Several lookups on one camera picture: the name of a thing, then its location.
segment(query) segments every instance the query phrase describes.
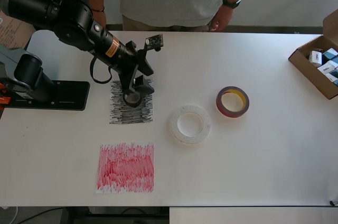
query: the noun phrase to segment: person's hand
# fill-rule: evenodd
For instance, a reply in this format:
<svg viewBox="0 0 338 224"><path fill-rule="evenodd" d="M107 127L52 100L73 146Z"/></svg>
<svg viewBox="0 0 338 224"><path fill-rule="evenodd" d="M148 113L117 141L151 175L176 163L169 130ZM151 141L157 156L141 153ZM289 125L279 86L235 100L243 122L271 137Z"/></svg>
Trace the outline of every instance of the person's hand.
<svg viewBox="0 0 338 224"><path fill-rule="evenodd" d="M106 14L104 12L93 11L93 17L104 29L106 28Z"/></svg>
<svg viewBox="0 0 338 224"><path fill-rule="evenodd" d="M213 17L211 20L211 32L222 32L226 26L228 26L231 17L233 14L233 9L221 5L220 8L218 9L216 15Z"/></svg>

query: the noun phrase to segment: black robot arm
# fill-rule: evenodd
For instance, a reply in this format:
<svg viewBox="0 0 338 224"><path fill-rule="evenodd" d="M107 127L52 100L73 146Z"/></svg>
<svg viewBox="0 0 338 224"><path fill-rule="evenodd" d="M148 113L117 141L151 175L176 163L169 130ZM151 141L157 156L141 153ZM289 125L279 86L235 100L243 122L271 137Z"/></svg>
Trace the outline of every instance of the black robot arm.
<svg viewBox="0 0 338 224"><path fill-rule="evenodd" d="M137 70L146 76L154 73L146 60L146 53L161 49L162 35L147 38L144 48L136 51L132 41L123 45L103 29L93 19L91 8L80 0L1 0L0 9L10 17L51 30L61 42L93 54L90 65L92 77L96 59L105 63L109 70L114 69L119 74L127 105L137 107L146 95L154 92L143 76L135 79L135 74ZM94 79L97 83L109 80Z"/></svg>

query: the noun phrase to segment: tape roll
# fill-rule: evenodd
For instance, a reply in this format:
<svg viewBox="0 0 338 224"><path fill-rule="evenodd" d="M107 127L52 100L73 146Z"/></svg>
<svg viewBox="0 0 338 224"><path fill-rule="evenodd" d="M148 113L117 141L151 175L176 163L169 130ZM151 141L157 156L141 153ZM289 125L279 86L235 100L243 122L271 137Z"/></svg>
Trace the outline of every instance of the tape roll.
<svg viewBox="0 0 338 224"><path fill-rule="evenodd" d="M187 136L180 131L178 125L179 118L186 113L195 113L202 119L203 128L198 134L193 136ZM170 131L176 139L185 144L197 144L199 142L202 142L208 136L210 127L211 122L207 113L202 108L193 105L183 106L180 109L176 110L170 119Z"/></svg>
<svg viewBox="0 0 338 224"><path fill-rule="evenodd" d="M239 111L231 111L228 110L227 108L225 108L225 106L222 103L222 96L226 93L233 93L238 95L242 102L243 102L243 106L242 109ZM231 118L236 118L236 117L240 117L242 116L245 112L247 112L247 110L249 109L249 97L248 95L240 88L238 87L226 87L223 88L217 95L216 98L216 106L217 109L225 116L227 117L231 117Z"/></svg>

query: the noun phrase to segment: wristwatch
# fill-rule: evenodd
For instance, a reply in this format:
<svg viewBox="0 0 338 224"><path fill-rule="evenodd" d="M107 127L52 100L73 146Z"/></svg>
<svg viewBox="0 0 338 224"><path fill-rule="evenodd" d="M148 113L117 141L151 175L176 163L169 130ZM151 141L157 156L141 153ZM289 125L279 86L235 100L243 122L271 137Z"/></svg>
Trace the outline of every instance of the wristwatch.
<svg viewBox="0 0 338 224"><path fill-rule="evenodd" d="M237 0L234 3L230 3L227 0L223 0L223 5L224 6L228 6L228 7L232 8L232 9L235 9L236 7L238 7L240 3L241 3L241 0Z"/></svg>

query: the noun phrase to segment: scribbled paper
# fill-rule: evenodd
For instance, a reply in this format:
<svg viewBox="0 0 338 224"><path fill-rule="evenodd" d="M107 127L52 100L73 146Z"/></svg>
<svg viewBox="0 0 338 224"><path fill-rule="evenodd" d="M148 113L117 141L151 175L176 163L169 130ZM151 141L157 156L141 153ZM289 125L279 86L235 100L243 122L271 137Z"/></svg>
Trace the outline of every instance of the scribbled paper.
<svg viewBox="0 0 338 224"><path fill-rule="evenodd" d="M147 79L152 86L153 80ZM114 80L110 87L110 124L136 124L153 121L153 95L146 96L142 103L132 108L123 101L121 83Z"/></svg>
<svg viewBox="0 0 338 224"><path fill-rule="evenodd" d="M154 144L101 145L96 193L153 190Z"/></svg>

